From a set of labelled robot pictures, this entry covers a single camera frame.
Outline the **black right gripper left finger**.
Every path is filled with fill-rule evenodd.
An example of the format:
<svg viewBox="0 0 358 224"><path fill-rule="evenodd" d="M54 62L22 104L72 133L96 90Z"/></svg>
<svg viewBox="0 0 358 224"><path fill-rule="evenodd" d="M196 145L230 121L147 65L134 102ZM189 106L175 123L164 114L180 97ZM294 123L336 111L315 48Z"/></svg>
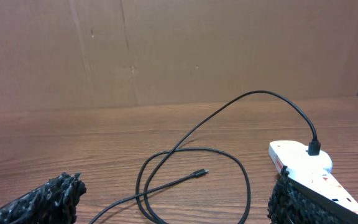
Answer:
<svg viewBox="0 0 358 224"><path fill-rule="evenodd" d="M74 224L86 193L80 174L66 172L0 207L0 224Z"/></svg>

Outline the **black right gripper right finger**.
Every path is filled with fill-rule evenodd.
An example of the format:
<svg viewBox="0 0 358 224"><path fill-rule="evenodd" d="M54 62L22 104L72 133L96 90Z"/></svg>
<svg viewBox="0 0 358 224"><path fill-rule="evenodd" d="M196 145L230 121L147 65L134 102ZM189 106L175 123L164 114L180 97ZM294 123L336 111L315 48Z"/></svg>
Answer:
<svg viewBox="0 0 358 224"><path fill-rule="evenodd" d="M280 171L268 215L272 223L292 224L351 224L358 223L358 211L349 208L349 197L325 196L290 178L287 166Z"/></svg>

